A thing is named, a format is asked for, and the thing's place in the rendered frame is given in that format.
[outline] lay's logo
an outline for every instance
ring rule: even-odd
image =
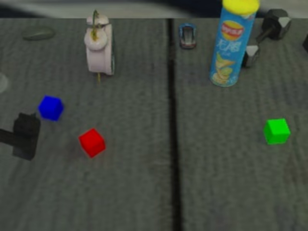
[[[228,41],[238,40],[244,32],[244,27],[235,21],[224,21],[221,26],[222,36]]]

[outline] green cube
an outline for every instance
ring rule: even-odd
[[[291,131],[285,119],[269,119],[264,127],[264,135],[268,144],[286,143]]]

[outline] dark oval object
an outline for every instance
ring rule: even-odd
[[[30,41],[51,39],[54,35],[55,31],[48,26],[30,26],[22,32],[23,39]]]

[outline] blue cylindrical can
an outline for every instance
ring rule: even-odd
[[[236,15],[222,8],[210,68],[215,85],[229,87],[237,82],[255,16]]]

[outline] toy car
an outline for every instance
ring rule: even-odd
[[[87,18],[87,29],[84,37],[87,52],[87,62],[90,72],[113,75],[115,71],[115,55],[113,31],[109,19],[94,11]]]
[[[196,26],[191,23],[183,23],[179,26],[180,46],[184,49],[192,49],[196,46]]]

